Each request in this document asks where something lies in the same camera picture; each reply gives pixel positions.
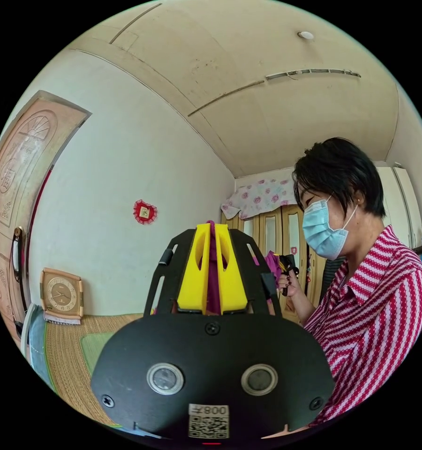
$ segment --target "purple cloth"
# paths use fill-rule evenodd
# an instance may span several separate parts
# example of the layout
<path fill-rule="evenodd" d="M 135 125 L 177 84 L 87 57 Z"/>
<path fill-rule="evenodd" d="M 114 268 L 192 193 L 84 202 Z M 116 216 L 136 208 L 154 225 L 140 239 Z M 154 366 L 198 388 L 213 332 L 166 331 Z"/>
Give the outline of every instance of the purple cloth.
<path fill-rule="evenodd" d="M 275 277 L 275 284 L 277 285 L 278 289 L 278 280 L 280 278 L 280 275 L 283 273 L 280 267 L 280 259 L 272 251 L 270 251 L 264 259 L 266 260 L 269 269 Z M 253 260 L 255 261 L 255 264 L 259 266 L 258 260 L 255 257 L 253 257 Z"/>
<path fill-rule="evenodd" d="M 220 294 L 219 294 L 219 276 L 217 272 L 217 250 L 216 250 L 216 230 L 214 222 L 208 220 L 211 224 L 211 242 L 210 242 L 210 269 L 208 271 L 208 301 L 206 309 L 213 314 L 220 315 Z"/>

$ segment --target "short black hair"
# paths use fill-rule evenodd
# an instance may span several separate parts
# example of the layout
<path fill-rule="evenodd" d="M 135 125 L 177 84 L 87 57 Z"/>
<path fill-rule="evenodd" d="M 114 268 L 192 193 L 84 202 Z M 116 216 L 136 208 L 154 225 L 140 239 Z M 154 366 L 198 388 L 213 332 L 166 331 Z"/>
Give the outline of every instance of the short black hair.
<path fill-rule="evenodd" d="M 384 218 L 383 186 L 371 159 L 355 144 L 341 137 L 317 142 L 297 160 L 294 172 L 294 196 L 301 210 L 299 185 L 306 191 L 333 195 L 342 205 L 345 216 L 354 193 L 365 198 L 364 210 Z"/>

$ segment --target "sticker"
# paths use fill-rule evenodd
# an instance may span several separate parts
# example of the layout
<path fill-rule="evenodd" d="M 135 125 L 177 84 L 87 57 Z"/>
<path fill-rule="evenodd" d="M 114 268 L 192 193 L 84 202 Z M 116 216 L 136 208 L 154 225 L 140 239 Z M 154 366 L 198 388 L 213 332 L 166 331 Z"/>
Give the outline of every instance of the sticker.
<path fill-rule="evenodd" d="M 133 208 L 133 216 L 142 225 L 151 224 L 158 216 L 158 209 L 148 203 L 138 200 Z"/>
<path fill-rule="evenodd" d="M 230 412 L 225 405 L 189 404 L 189 437 L 228 439 Z"/>

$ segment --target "woven straw mat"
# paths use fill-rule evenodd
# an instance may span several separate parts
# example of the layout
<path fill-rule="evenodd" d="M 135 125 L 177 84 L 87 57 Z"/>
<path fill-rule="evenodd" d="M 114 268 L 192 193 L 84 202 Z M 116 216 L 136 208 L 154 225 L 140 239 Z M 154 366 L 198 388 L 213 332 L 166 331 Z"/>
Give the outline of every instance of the woven straw mat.
<path fill-rule="evenodd" d="M 81 338 L 91 333 L 115 333 L 142 314 L 85 316 L 81 325 L 46 324 L 45 354 L 56 393 L 79 413 L 115 427 L 90 389 L 90 374 L 84 360 Z"/>

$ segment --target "ear loop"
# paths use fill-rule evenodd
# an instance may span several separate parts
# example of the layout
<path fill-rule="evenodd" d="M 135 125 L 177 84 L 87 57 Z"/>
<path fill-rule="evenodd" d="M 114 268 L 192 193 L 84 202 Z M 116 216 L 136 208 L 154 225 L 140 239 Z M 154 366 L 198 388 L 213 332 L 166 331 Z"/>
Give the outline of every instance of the ear loop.
<path fill-rule="evenodd" d="M 359 206 L 359 203 L 360 203 L 360 199 L 358 199 L 358 203 L 357 203 L 357 205 L 355 206 L 355 209 L 353 210 L 352 215 L 348 218 L 348 220 L 346 221 L 346 224 L 342 227 L 343 230 L 345 229 L 345 227 L 347 226 L 347 224 L 350 222 L 350 220 L 352 220 L 352 217 L 353 217 L 353 215 L 355 214 L 355 211 L 357 210 L 357 208 L 358 208 L 358 206 Z"/>

